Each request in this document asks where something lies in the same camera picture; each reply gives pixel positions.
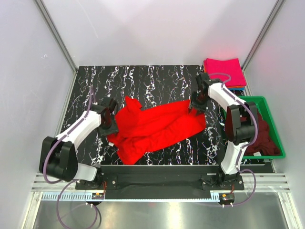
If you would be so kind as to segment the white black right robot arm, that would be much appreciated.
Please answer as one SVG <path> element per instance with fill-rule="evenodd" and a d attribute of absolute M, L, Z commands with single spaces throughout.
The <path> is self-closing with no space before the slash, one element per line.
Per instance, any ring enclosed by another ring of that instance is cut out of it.
<path fill-rule="evenodd" d="M 228 140 L 226 152 L 217 173 L 202 178 L 203 187 L 232 189 L 242 184 L 241 161 L 248 146 L 258 136 L 257 107 L 233 94 L 220 79 L 211 79 L 207 73 L 196 76 L 198 89 L 191 95 L 189 109 L 197 115 L 206 112 L 206 104 L 216 101 L 225 111 L 224 131 Z"/>

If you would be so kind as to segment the red t shirt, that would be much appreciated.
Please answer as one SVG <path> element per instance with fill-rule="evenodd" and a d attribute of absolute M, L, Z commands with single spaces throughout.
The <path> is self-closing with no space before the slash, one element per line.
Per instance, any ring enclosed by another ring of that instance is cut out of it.
<path fill-rule="evenodd" d="M 115 116 L 118 133 L 107 136 L 125 165 L 134 165 L 146 152 L 172 146 L 206 127 L 205 115 L 189 109 L 190 100 L 145 110 L 137 99 L 125 97 L 125 102 Z"/>

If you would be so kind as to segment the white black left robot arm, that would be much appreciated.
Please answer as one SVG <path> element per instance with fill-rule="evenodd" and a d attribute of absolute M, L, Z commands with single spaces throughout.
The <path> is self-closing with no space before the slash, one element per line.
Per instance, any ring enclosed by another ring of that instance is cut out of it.
<path fill-rule="evenodd" d="M 108 136 L 119 131 L 115 119 L 118 103 L 113 98 L 104 98 L 93 103 L 81 117 L 56 137 L 46 137 L 42 142 L 39 171 L 49 184 L 60 181 L 86 182 L 97 189 L 103 183 L 102 172 L 98 165 L 78 162 L 77 150 L 93 131 L 98 136 Z"/>

